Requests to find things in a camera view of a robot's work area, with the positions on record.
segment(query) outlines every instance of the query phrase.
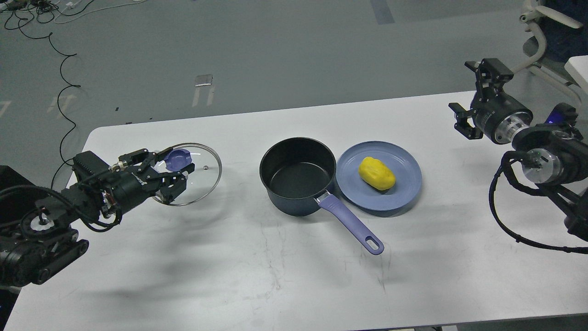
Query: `table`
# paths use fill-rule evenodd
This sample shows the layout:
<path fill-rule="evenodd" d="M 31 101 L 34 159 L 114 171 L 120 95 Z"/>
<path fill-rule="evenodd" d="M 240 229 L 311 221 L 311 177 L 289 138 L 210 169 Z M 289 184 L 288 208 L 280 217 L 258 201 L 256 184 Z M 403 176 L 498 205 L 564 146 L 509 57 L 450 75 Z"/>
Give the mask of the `table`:
<path fill-rule="evenodd" d="M 102 127 L 84 147 L 108 163 L 183 142 L 215 149 L 221 182 L 187 207 L 148 200 L 107 233 L 76 222 L 89 251 L 25 287 L 7 330 L 366 330 L 588 312 L 587 257 L 515 243 L 487 190 L 507 145 L 468 141 L 449 102 L 473 92 Z M 259 179 L 274 143 L 312 137 L 338 157 L 382 140 L 420 164 L 414 208 L 379 218 L 348 203 L 384 243 L 373 256 L 328 212 L 279 212 Z M 514 231 L 584 246 L 547 198 L 499 183 Z"/>
<path fill-rule="evenodd" d="M 574 78 L 576 83 L 588 93 L 588 55 L 582 55 L 579 57 L 571 57 L 564 64 L 564 68 Z"/>

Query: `yellow object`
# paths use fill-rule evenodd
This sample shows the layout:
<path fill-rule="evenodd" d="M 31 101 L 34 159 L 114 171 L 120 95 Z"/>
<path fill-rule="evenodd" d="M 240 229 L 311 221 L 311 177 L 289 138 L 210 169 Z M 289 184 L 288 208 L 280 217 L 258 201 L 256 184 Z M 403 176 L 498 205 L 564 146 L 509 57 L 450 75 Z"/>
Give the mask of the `yellow object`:
<path fill-rule="evenodd" d="M 359 177 L 374 188 L 385 191 L 396 184 L 396 176 L 384 162 L 368 156 L 363 159 L 358 168 Z"/>

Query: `handle hole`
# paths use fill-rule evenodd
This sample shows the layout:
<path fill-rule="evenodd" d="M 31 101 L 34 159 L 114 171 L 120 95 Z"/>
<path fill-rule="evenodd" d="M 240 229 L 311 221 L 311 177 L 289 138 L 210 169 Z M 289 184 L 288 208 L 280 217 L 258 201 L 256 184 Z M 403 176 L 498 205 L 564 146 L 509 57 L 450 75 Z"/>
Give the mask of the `handle hole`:
<path fill-rule="evenodd" d="M 380 248 L 380 246 L 376 243 L 376 241 L 371 237 L 366 237 L 366 242 L 369 245 L 369 247 L 371 247 L 374 250 L 377 250 Z"/>

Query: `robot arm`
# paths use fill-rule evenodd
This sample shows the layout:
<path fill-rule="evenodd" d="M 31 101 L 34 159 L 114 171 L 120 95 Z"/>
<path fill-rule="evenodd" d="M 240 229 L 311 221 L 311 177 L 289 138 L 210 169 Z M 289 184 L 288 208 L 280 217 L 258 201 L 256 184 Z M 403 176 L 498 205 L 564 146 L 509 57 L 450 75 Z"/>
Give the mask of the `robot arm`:
<path fill-rule="evenodd" d="M 568 233 L 588 241 L 588 190 L 576 194 L 562 186 L 588 177 L 588 145 L 582 142 L 582 135 L 574 127 L 575 108 L 561 103 L 545 123 L 531 127 L 531 111 L 503 91 L 513 73 L 502 62 L 491 58 L 480 63 L 466 62 L 466 66 L 476 74 L 476 94 L 468 110 L 455 102 L 449 104 L 455 113 L 455 129 L 468 139 L 486 135 L 495 144 L 512 143 L 514 148 L 504 154 L 490 188 L 490 206 L 496 221 L 505 229 L 493 209 L 493 189 L 497 178 L 504 173 L 519 191 L 548 197 L 565 213 L 564 225 Z M 474 126 L 468 123 L 470 118 Z M 515 162 L 522 164 L 525 177 L 537 188 L 518 182 L 512 170 Z M 527 239 L 518 234 L 509 234 L 517 241 L 530 244 L 530 240 L 525 242 Z M 550 247 L 574 251 L 568 247 Z M 588 254 L 588 249 L 575 248 L 578 253 Z"/>
<path fill-rule="evenodd" d="M 186 174 L 195 166 L 180 160 L 175 171 L 159 173 L 153 169 L 171 152 L 172 148 L 160 153 L 138 150 L 108 166 L 86 151 L 73 158 L 78 182 L 60 193 L 32 185 L 0 191 L 0 200 L 24 190 L 46 194 L 23 218 L 0 224 L 0 285 L 42 284 L 82 256 L 88 241 L 78 240 L 78 231 L 72 229 L 71 223 L 77 219 L 93 231 L 105 232 L 149 197 L 157 195 L 164 203 L 174 201 L 186 189 Z M 114 215 L 115 219 L 105 223 L 100 221 L 100 214 L 105 219 Z"/>

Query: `chair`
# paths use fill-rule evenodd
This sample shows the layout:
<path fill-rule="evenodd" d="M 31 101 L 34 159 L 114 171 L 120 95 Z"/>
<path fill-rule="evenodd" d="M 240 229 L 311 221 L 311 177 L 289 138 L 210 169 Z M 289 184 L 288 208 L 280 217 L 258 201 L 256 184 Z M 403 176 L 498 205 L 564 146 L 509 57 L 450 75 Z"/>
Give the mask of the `chair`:
<path fill-rule="evenodd" d="M 568 95 L 575 103 L 576 107 L 580 107 L 582 101 L 571 85 L 577 85 L 572 76 L 564 68 L 565 62 L 559 62 L 545 56 L 547 50 L 547 39 L 540 26 L 542 19 L 552 19 L 560 24 L 566 25 L 573 29 L 580 29 L 582 23 L 575 19 L 564 15 L 554 9 L 543 5 L 544 0 L 524 0 L 523 8 L 519 21 L 527 25 L 525 31 L 533 33 L 533 37 L 529 38 L 523 45 L 523 52 L 529 57 L 521 64 L 511 68 L 513 73 L 517 73 L 523 69 L 528 69 L 534 75 L 545 80 L 551 86 L 557 88 L 559 91 Z M 547 70 L 551 71 L 555 76 L 549 74 Z"/>

